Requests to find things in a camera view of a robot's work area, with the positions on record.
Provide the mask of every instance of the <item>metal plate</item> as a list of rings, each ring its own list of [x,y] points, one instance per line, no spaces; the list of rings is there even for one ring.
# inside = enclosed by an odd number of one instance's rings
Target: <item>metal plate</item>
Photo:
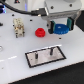
[[[54,61],[64,60],[66,57],[59,47],[52,47],[26,53],[29,67],[36,67]]]

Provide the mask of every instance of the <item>red button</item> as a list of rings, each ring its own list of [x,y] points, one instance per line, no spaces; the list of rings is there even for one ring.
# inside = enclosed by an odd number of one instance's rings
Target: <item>red button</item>
[[[35,31],[35,35],[37,37],[44,37],[45,36],[45,30],[43,28],[38,28],[36,31]]]

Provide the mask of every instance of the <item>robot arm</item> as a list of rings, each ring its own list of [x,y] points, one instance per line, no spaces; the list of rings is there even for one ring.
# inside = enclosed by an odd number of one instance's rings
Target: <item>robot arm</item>
[[[19,4],[15,4],[15,0],[7,0],[13,7],[21,8],[24,0],[19,0]],[[35,11],[31,11],[31,15],[41,16],[42,19],[48,22],[49,33],[53,33],[53,29],[55,29],[55,23],[53,23],[53,19],[57,18],[65,18],[68,17],[67,26],[70,30],[73,30],[74,22],[79,16],[78,12],[81,9],[81,1],[80,0],[25,0],[27,4],[28,11],[35,9]]]

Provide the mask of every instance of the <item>screw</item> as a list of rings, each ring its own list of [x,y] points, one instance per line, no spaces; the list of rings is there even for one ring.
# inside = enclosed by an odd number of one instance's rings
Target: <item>screw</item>
[[[72,4],[70,4],[69,6],[72,7]]]
[[[12,16],[15,16],[14,14],[12,14]]]
[[[54,9],[54,7],[53,7],[53,6],[51,6],[51,9]]]
[[[59,39],[62,39],[62,38],[59,38]]]
[[[33,21],[32,19],[30,19],[30,21]]]

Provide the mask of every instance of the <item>metal component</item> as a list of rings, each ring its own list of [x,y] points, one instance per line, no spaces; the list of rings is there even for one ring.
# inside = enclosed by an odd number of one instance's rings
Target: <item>metal component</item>
[[[35,53],[35,59],[38,59],[38,53],[37,52]]]
[[[0,46],[0,52],[3,50],[3,47],[2,46]]]
[[[65,59],[58,47],[33,51],[26,54],[30,67]]]
[[[47,12],[47,16],[45,17],[46,18],[45,20],[72,17],[74,14],[77,14],[77,12],[80,10],[82,6],[80,0],[76,0],[75,3],[73,2],[73,5],[74,5],[73,7],[72,7],[72,4],[70,4],[69,7],[67,7],[67,5],[69,5],[69,3],[66,3],[65,0],[61,0],[61,1],[60,0],[45,0],[45,9]]]
[[[21,18],[14,19],[13,23],[14,23],[16,38],[19,36],[24,36],[24,24],[22,22],[22,19]]]
[[[50,49],[50,55],[53,55],[53,48]]]

